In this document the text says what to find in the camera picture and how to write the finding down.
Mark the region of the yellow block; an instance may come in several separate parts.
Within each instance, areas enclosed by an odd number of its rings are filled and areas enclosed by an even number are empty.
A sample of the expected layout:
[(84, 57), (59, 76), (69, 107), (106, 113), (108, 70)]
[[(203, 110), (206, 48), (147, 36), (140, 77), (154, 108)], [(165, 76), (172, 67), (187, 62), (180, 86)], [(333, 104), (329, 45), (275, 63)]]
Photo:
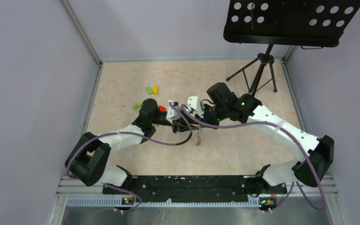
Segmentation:
[(153, 94), (154, 95), (158, 94), (158, 86), (153, 87)]

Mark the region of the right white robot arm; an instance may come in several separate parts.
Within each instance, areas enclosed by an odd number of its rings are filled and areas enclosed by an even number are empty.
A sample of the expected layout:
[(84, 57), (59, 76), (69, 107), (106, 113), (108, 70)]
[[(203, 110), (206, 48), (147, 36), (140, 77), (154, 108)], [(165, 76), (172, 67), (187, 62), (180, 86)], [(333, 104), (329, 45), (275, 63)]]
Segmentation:
[(324, 135), (319, 138), (309, 134), (271, 112), (260, 100), (250, 94), (237, 97), (227, 85), (218, 82), (207, 90), (212, 102), (202, 105), (199, 97), (186, 99), (185, 105), (196, 112), (203, 124), (216, 128), (220, 121), (230, 119), (261, 131), (282, 145), (295, 157), (294, 160), (265, 166), (258, 175), (256, 187), (269, 193), (276, 185), (300, 182), (309, 187), (318, 187), (334, 158), (334, 140)]

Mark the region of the green arch block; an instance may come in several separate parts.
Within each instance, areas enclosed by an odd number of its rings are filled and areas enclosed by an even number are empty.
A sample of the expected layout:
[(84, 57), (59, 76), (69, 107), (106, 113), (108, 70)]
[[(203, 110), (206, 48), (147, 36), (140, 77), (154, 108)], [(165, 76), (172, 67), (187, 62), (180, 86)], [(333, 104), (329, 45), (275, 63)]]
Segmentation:
[(137, 104), (134, 104), (134, 109), (135, 110), (138, 110), (138, 109), (140, 109), (142, 107), (142, 104), (139, 104), (139, 103), (137, 103)]

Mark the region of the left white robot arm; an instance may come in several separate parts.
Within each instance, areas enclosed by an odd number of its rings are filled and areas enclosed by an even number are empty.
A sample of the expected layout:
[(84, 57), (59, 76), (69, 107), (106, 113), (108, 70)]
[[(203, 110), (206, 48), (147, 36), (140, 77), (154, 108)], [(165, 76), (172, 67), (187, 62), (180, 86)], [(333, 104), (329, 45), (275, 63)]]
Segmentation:
[(187, 143), (196, 127), (185, 118), (177, 102), (170, 101), (168, 111), (161, 111), (156, 100), (148, 98), (142, 102), (138, 117), (125, 128), (102, 135), (91, 132), (83, 134), (65, 161), (67, 176), (80, 180), (88, 187), (108, 183), (119, 193), (125, 194), (132, 186), (131, 174), (120, 166), (108, 166), (108, 158), (119, 150), (146, 141), (164, 144), (152, 139), (156, 132), (155, 125), (171, 126), (173, 132), (177, 133), (181, 123), (190, 134), (177, 145)]

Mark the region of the light green flat block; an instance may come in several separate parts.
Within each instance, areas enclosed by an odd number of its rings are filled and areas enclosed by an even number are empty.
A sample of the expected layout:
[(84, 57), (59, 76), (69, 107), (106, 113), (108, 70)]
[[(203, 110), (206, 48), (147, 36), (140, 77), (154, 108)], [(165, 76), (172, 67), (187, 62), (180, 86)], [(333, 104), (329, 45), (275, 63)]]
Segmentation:
[(146, 87), (145, 88), (146, 92), (148, 95), (152, 95), (153, 94), (153, 89), (151, 87)]

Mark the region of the black music stand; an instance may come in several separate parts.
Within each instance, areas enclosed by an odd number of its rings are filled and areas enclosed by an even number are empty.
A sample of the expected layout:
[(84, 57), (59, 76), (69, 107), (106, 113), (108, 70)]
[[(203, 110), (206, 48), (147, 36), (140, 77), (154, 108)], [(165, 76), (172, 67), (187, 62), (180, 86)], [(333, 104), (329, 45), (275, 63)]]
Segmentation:
[(223, 38), (230, 43), (336, 47), (360, 0), (232, 0)]

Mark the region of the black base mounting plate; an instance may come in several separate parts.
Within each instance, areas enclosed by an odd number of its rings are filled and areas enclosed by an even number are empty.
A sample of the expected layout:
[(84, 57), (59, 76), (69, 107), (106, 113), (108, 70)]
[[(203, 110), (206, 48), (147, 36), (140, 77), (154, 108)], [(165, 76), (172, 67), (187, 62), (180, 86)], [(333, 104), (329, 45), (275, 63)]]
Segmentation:
[(286, 194), (285, 184), (270, 186), (262, 178), (244, 175), (133, 176), (122, 189), (143, 203), (241, 203), (252, 197)]

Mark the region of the red block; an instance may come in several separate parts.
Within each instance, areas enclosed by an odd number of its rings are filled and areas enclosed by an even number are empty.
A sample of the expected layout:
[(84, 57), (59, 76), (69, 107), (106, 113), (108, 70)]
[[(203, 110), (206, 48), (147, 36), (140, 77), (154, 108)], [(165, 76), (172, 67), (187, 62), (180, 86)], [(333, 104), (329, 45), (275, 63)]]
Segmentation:
[(166, 109), (164, 106), (162, 106), (162, 105), (159, 106), (159, 109), (160, 109), (160, 111), (162, 111), (162, 112), (166, 112), (166, 111), (167, 111), (167, 109)]

